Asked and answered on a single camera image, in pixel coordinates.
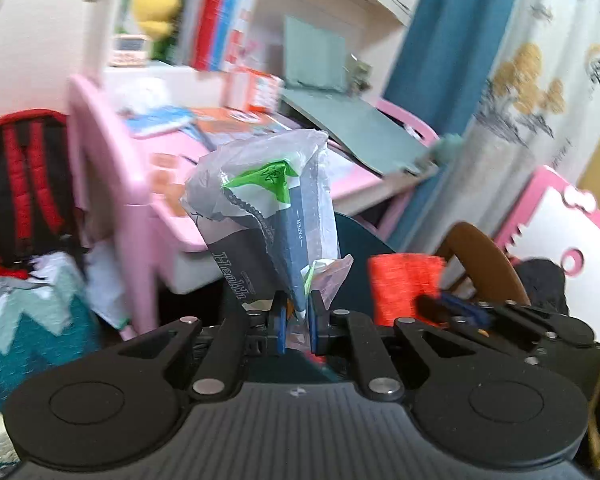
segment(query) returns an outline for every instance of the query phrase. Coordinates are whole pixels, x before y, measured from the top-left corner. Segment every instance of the black and red backpack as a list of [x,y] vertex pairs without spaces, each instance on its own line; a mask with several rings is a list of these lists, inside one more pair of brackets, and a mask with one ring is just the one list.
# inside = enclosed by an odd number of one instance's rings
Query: black and red backpack
[[66,117],[26,110],[0,118],[0,270],[65,251],[81,264]]

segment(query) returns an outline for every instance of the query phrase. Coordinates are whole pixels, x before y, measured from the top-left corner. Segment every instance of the brown wooden chair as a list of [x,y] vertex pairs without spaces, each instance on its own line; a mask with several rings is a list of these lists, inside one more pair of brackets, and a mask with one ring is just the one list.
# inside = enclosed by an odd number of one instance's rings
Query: brown wooden chair
[[458,222],[446,234],[436,256],[448,263],[454,256],[464,267],[464,274],[447,290],[455,292],[469,278],[474,286],[474,299],[503,303],[507,300],[531,304],[506,255],[480,229]]

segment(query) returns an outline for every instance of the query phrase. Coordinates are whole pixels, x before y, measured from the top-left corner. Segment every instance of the white curtain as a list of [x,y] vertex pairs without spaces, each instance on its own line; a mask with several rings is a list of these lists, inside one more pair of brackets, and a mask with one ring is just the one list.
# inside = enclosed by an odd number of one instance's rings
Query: white curtain
[[540,165],[575,183],[600,140],[600,0],[516,0],[465,146],[408,247],[493,236]]

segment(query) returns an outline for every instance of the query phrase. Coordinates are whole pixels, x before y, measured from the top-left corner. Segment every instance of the gray ribbed panel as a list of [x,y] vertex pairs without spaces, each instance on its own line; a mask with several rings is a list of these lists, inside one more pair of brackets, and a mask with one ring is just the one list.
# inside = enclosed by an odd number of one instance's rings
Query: gray ribbed panel
[[350,383],[251,384],[192,410],[166,446],[101,473],[25,464],[13,480],[584,480],[569,463],[495,472],[449,457],[424,440],[398,404],[361,397]]

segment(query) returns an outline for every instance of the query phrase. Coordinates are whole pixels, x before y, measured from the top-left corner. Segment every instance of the yellow plush toy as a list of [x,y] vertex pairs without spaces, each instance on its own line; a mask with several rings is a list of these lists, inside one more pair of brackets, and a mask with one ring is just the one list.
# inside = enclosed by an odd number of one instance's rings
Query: yellow plush toy
[[147,36],[160,41],[173,31],[180,4],[180,0],[131,0],[131,13]]

